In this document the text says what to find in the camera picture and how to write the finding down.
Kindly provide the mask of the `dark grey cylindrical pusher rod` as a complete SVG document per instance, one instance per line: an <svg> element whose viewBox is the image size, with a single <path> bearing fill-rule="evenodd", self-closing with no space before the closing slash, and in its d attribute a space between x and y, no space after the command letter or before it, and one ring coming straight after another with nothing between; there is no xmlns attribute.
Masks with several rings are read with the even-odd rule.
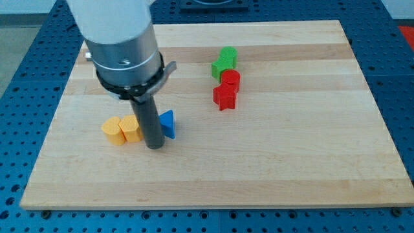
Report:
<svg viewBox="0 0 414 233"><path fill-rule="evenodd" d="M155 100L150 96L145 102L139 102L135 98L130 99L133 112L136 116L146 146L151 150L163 147L165 136L160 124Z"/></svg>

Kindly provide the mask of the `black clamp ring mount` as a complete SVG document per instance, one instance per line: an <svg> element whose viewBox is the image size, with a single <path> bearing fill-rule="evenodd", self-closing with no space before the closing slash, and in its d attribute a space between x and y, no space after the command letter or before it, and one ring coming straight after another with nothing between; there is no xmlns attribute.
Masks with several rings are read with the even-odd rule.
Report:
<svg viewBox="0 0 414 233"><path fill-rule="evenodd" d="M96 67L96 77L99 83L113 98L143 103L159 92L177 69L176 61L171 61L165 66L161 53L158 55L160 66L150 75L142 74L140 65L125 69L112 69L91 60Z"/></svg>

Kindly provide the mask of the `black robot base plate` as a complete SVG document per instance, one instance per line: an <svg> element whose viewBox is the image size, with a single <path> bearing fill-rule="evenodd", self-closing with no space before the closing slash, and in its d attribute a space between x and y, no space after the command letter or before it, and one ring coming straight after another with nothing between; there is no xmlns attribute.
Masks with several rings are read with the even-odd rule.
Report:
<svg viewBox="0 0 414 233"><path fill-rule="evenodd" d="M179 0L181 12L221 12L225 10L248 10L249 0Z"/></svg>

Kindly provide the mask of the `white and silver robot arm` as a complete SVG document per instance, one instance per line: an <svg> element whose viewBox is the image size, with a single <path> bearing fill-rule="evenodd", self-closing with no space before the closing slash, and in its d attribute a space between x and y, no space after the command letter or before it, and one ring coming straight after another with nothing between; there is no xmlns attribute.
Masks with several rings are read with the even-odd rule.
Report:
<svg viewBox="0 0 414 233"><path fill-rule="evenodd" d="M146 146L163 147L165 136L154 95L177 68L164 63L145 0L68 0L103 88L128 100Z"/></svg>

